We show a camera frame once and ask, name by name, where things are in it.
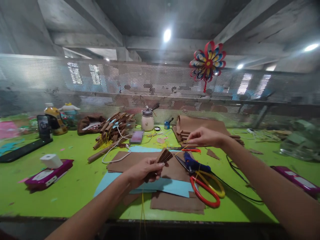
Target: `yellow bottle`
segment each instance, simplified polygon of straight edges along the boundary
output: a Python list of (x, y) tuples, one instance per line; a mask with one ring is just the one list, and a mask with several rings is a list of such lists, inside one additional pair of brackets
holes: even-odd
[(46, 109), (44, 114), (49, 119), (49, 124), (52, 128), (53, 135), (62, 135), (68, 132), (66, 125), (61, 120), (60, 111), (53, 107), (53, 103), (45, 103)]

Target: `person's left hand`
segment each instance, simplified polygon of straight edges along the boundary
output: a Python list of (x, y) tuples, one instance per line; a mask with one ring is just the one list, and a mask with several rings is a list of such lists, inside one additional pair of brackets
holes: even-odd
[(136, 189), (147, 180), (148, 182), (154, 182), (161, 177), (163, 167), (168, 167), (168, 163), (156, 163), (156, 158), (145, 158), (139, 163), (129, 168), (123, 174), (128, 177), (130, 181), (130, 188)]

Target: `white jar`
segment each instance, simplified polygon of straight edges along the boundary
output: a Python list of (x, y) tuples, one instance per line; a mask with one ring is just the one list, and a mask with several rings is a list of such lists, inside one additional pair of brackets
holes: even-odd
[(151, 131), (154, 127), (153, 113), (151, 110), (142, 111), (141, 128), (145, 131)]

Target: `yellow scissors handle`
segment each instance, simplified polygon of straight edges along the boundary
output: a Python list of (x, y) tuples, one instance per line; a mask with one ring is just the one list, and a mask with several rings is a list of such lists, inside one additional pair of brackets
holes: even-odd
[[(218, 196), (219, 198), (224, 198), (226, 196), (226, 192), (224, 191), (224, 188), (222, 186), (222, 184), (220, 183), (220, 181), (215, 177), (213, 176), (212, 174), (210, 173), (206, 173), (204, 171), (196, 171), (196, 174), (198, 174), (198, 176), (202, 179), (202, 181), (212, 190), (214, 191)], [(219, 188), (221, 189), (221, 192), (218, 192), (217, 190), (215, 190), (211, 185), (210, 183), (204, 178), (204, 176), (202, 175), (207, 175), (209, 176), (210, 178), (212, 178), (219, 186)]]

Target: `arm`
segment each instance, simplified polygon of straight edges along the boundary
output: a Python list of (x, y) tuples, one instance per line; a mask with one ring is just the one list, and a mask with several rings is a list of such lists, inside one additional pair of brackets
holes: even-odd
[(320, 205), (301, 188), (224, 134), (200, 128), (191, 133), (188, 139), (188, 143), (221, 148), (237, 164), (290, 234), (299, 239), (320, 238)]
[(165, 165), (155, 162), (155, 159), (143, 159), (121, 174), (98, 196), (51, 233), (46, 240), (93, 239), (112, 210), (132, 189), (144, 183), (144, 178), (149, 172), (156, 172), (156, 175), (153, 175), (149, 182), (154, 182), (160, 178), (162, 168)]

